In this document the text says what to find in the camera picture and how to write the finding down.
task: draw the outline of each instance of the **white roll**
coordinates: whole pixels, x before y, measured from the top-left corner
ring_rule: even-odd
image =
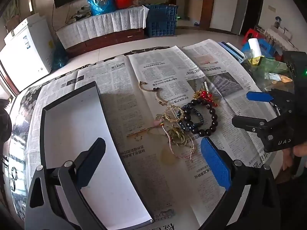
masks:
[[[262,55],[257,38],[249,39],[248,44],[250,45],[251,52],[253,53],[253,58],[257,58]]]

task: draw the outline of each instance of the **beaded bracelet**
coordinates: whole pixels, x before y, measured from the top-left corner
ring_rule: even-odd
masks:
[[[198,129],[199,126],[202,126],[204,124],[204,118],[196,109],[193,108],[193,106],[196,106],[197,104],[200,104],[200,103],[202,105],[205,105],[206,108],[209,110],[209,113],[211,114],[212,123],[211,123],[211,126],[206,130]],[[217,115],[215,113],[215,109],[212,108],[211,102],[208,102],[207,100],[202,99],[202,98],[192,99],[191,103],[187,103],[185,106],[182,107],[182,110],[184,111],[183,118],[187,122],[186,122],[186,125],[184,125],[182,120],[180,120],[178,124],[183,130],[191,131],[193,134],[198,134],[200,137],[210,136],[212,132],[216,131],[216,127],[218,125]],[[195,112],[196,115],[199,116],[200,123],[193,123],[191,121],[191,116],[190,116],[191,111]]]

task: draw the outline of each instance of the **blue container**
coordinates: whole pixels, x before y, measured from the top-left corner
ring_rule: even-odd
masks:
[[[146,5],[146,33],[149,37],[175,35],[177,9],[175,5]]]
[[[146,22],[149,37],[175,35],[177,21]]]
[[[264,55],[266,58],[272,58],[274,57],[274,54],[276,52],[275,48],[265,41],[265,39],[258,39],[261,54]],[[242,52],[250,50],[249,43],[246,42],[242,47]]]
[[[149,8],[147,20],[149,22],[176,21],[178,6],[146,5]]]

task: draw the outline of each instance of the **wall socket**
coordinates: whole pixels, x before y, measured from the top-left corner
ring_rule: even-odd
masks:
[[[270,6],[270,5],[268,6],[268,9],[273,11],[274,13],[276,12],[276,8],[274,8],[274,7]]]

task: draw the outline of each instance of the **blue plastic crate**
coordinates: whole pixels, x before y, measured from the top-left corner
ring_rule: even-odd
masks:
[[[160,21],[146,24],[149,37],[175,35],[177,21]]]
[[[149,8],[147,21],[175,21],[177,19],[178,6],[171,5],[146,5]]]

